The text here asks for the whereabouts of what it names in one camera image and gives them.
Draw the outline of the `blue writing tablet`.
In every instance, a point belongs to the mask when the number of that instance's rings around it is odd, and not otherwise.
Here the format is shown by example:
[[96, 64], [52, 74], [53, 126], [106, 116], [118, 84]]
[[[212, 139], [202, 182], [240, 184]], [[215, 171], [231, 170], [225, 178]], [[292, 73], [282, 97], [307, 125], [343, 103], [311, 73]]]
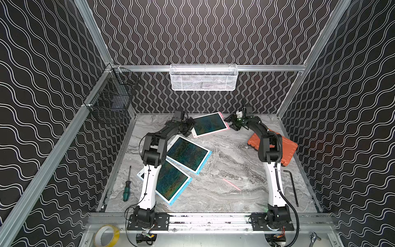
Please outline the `blue writing tablet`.
[[156, 194], [169, 205], [173, 205], [191, 182], [190, 175], [166, 161], [159, 171]]
[[176, 135], [167, 147], [167, 160], [180, 165], [196, 175], [201, 173], [212, 151], [191, 140]]

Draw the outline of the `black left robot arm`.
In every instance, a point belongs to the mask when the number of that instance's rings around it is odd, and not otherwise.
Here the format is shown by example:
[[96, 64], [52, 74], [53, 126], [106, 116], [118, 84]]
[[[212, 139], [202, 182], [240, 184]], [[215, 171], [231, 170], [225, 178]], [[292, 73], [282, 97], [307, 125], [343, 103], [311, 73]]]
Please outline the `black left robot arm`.
[[193, 118], [179, 109], [175, 111], [172, 119], [166, 121], [162, 129], [145, 135], [141, 151], [144, 164], [143, 188], [132, 217], [137, 225], [144, 228], [154, 225], [156, 186], [160, 169], [166, 162], [168, 141], [177, 134], [188, 137], [194, 124]]

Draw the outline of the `black hex key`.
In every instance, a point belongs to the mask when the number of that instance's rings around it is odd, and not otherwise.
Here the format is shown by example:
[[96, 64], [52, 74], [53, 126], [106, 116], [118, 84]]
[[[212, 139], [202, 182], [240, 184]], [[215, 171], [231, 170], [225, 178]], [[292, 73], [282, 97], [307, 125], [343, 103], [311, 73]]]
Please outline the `black hex key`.
[[299, 201], [298, 201], [298, 197], [297, 197], [297, 192], [296, 192], [296, 187], [295, 187], [295, 183], [294, 183], [294, 179], [293, 179], [293, 175], [289, 170], [284, 170], [285, 173], [287, 173], [290, 177], [291, 180], [291, 184], [292, 184], [292, 189], [293, 189], [293, 193], [294, 193], [294, 200], [295, 200], [295, 204], [297, 207], [299, 207]]

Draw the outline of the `pink framed writing tablet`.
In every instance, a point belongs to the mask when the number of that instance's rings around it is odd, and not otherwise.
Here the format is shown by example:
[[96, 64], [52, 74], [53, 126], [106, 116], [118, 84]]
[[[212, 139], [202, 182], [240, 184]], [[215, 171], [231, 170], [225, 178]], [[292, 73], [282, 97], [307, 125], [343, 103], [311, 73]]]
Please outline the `pink framed writing tablet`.
[[193, 120], [195, 122], [192, 129], [194, 138], [229, 129], [229, 125], [224, 121], [223, 114], [220, 112], [195, 117]]

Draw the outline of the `yellow tape roll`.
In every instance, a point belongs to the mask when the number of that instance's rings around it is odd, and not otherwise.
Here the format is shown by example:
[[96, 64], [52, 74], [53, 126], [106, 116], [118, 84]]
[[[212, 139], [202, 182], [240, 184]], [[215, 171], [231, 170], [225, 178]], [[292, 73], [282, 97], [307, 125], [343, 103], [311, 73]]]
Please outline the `yellow tape roll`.
[[94, 246], [96, 247], [114, 247], [120, 238], [120, 229], [113, 225], [102, 226], [95, 234]]

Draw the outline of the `pink stylus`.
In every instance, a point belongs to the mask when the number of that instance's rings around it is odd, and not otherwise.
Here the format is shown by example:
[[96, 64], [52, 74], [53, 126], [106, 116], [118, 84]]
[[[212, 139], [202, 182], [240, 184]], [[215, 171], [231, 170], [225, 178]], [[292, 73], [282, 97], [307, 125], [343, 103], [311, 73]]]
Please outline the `pink stylus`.
[[225, 178], [222, 179], [224, 182], [226, 182], [227, 184], [229, 184], [230, 186], [232, 186], [233, 188], [235, 188], [238, 191], [241, 191], [241, 189], [239, 187], [237, 187], [236, 185], [234, 185], [233, 183], [231, 183], [230, 181], [226, 180]]

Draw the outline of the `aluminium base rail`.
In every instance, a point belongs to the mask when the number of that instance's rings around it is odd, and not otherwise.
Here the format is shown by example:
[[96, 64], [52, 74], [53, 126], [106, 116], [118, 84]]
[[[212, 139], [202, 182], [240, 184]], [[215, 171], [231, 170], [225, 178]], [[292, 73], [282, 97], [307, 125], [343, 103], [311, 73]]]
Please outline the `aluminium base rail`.
[[[328, 214], [302, 213], [298, 215], [299, 232], [332, 233], [334, 224]], [[91, 214], [86, 231], [94, 233], [104, 225], [113, 225], [122, 231], [140, 233], [141, 227], [129, 227], [129, 221], [123, 213], [93, 213]], [[262, 214], [253, 213], [159, 213], [154, 228], [154, 234], [274, 234], [295, 233], [287, 224], [284, 227], [268, 228]]]

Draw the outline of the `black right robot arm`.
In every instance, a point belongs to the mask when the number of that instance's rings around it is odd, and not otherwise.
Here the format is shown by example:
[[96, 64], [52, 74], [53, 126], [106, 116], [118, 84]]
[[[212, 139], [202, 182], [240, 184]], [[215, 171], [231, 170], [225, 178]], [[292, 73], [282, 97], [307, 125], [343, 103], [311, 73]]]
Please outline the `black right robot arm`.
[[253, 130], [259, 137], [258, 157], [263, 163], [269, 188], [266, 222], [270, 228], [280, 228], [291, 220], [290, 203], [285, 198], [281, 181], [282, 136], [270, 130], [263, 121], [252, 114], [251, 107], [231, 114], [224, 119], [235, 131]]

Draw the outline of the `green handled screwdriver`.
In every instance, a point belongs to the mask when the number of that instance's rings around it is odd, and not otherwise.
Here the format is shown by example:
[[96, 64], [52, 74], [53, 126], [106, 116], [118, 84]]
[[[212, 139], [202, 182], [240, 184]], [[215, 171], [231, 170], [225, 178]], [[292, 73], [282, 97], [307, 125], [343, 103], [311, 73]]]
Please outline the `green handled screwdriver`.
[[131, 185], [131, 166], [129, 167], [128, 177], [125, 182], [125, 187], [123, 189], [122, 200], [127, 202], [130, 197], [130, 185]]

